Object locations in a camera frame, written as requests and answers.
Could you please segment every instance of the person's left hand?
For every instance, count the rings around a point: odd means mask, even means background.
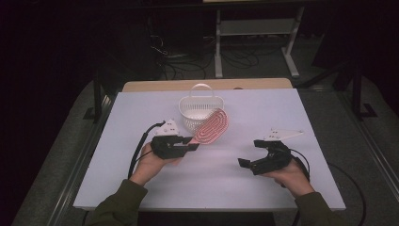
[[[141,157],[137,163],[136,170],[129,180],[140,186],[143,186],[149,182],[152,177],[156,176],[156,174],[158,174],[164,165],[175,160],[176,158],[162,159],[156,156],[152,152],[151,144],[147,143],[141,149]]]

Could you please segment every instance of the red coil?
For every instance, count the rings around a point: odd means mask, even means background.
[[[205,122],[196,130],[191,142],[210,144],[217,140],[229,126],[229,119],[222,109],[215,109]]]

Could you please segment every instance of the table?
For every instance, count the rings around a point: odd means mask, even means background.
[[[190,136],[183,126],[179,100],[188,95],[184,86],[197,82],[215,88],[215,95],[225,101],[230,117],[228,130],[216,142],[200,145],[187,153],[178,166],[167,165],[146,184],[149,194],[141,203],[142,211],[231,211],[273,212],[296,209],[287,189],[272,179],[253,176],[248,169],[240,168],[237,158],[256,160],[267,151],[255,148],[254,139],[262,139],[271,128],[302,130],[304,135],[283,142],[291,149],[303,153],[311,164],[311,183],[322,193],[333,210],[345,208],[343,199],[320,150],[306,111],[296,89],[250,89],[245,80],[176,81],[176,89],[169,90],[174,81],[134,82],[119,93],[109,115],[102,137],[90,162],[73,206],[94,209],[107,196],[113,194],[121,180],[126,178],[130,161],[142,134],[153,124],[174,119],[181,136]],[[248,79],[249,84],[276,86],[284,79]],[[152,84],[161,86],[158,91],[149,89],[129,92],[131,87]],[[248,89],[231,89],[248,87]],[[208,95],[209,90],[196,90],[198,95]]]

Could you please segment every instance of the wire basket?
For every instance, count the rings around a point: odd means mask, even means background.
[[[212,92],[212,96],[193,96],[192,91],[199,87],[205,87]],[[192,134],[197,128],[217,109],[224,109],[221,97],[215,96],[214,90],[203,83],[191,88],[189,95],[183,97],[179,102],[180,113],[184,116],[184,125]]]

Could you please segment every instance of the sleeve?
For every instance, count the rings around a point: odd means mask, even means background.
[[[138,207],[148,190],[123,180],[118,191],[106,198],[94,210],[89,226],[119,226],[137,223]]]
[[[318,192],[301,196],[295,200],[303,226],[349,226],[343,218],[332,212]]]

